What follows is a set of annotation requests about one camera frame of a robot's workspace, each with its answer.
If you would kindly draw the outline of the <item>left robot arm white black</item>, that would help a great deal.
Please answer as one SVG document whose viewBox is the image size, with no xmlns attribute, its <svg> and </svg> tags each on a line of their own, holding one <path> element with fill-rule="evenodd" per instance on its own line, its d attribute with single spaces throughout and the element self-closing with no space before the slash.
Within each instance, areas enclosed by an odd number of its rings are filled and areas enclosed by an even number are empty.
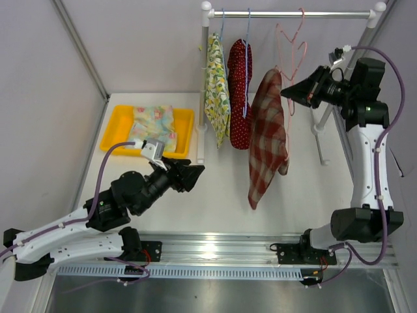
<svg viewBox="0 0 417 313">
<path fill-rule="evenodd" d="M 105 258 L 143 261 L 139 232 L 129 225 L 131 216 L 141 216 L 169 189 L 190 192 L 204 165 L 190 160 L 163 158 L 163 166 L 151 164 L 152 173 L 123 173 L 107 190 L 70 214 L 31 231 L 10 228 L 3 244 L 14 258 L 16 281 L 44 276 L 48 271 L 73 261 Z"/>
</svg>

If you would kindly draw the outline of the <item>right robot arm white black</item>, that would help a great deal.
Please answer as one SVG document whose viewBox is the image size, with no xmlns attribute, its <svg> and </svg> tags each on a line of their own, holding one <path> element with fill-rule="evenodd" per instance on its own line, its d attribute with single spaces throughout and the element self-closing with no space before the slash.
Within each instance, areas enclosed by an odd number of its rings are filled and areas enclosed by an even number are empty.
<svg viewBox="0 0 417 313">
<path fill-rule="evenodd" d="M 316 249 L 345 246 L 347 241 L 381 242 L 404 223 L 395 211 L 386 170 L 386 135 L 390 128 L 388 106 L 377 99 L 385 63 L 363 57 L 351 77 L 337 81 L 329 67 L 319 66 L 305 80 L 283 89 L 285 98 L 318 108 L 322 102 L 341 108 L 352 151 L 351 206 L 332 213 L 330 223 L 308 231 Z"/>
</svg>

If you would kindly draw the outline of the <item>red plaid skirt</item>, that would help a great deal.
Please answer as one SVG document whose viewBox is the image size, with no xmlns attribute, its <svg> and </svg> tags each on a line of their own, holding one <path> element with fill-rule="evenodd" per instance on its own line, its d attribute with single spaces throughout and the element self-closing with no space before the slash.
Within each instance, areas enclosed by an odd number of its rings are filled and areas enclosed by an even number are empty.
<svg viewBox="0 0 417 313">
<path fill-rule="evenodd" d="M 281 74 L 273 68 L 264 75 L 252 102 L 248 202 L 253 210 L 257 208 L 274 176 L 277 173 L 287 175 L 289 154 L 286 141 Z"/>
</svg>

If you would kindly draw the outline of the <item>pastel floral cloth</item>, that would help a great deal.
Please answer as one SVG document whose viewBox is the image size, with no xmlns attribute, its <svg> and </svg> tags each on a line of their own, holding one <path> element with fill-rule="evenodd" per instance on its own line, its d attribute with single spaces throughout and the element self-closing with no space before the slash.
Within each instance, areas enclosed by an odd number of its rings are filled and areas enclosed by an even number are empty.
<svg viewBox="0 0 417 313">
<path fill-rule="evenodd" d="M 133 124 L 128 140 L 149 139 L 163 142 L 165 152 L 176 151 L 178 135 L 175 132 L 172 106 L 133 107 Z"/>
</svg>

